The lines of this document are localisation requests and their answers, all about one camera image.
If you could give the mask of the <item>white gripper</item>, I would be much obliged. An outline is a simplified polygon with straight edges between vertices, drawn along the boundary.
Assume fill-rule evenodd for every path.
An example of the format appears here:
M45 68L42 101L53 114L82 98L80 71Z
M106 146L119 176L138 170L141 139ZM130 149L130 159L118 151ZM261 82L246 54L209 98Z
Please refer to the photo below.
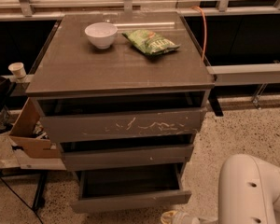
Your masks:
M217 219L212 217L195 217L188 213L171 210L161 215L161 224L217 224Z

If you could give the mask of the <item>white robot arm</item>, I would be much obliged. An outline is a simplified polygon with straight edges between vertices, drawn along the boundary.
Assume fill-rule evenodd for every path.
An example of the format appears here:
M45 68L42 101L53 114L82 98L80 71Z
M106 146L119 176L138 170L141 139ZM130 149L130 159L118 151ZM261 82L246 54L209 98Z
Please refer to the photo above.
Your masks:
M280 224L280 167L251 155L232 155L218 182L218 216L171 210L161 224Z

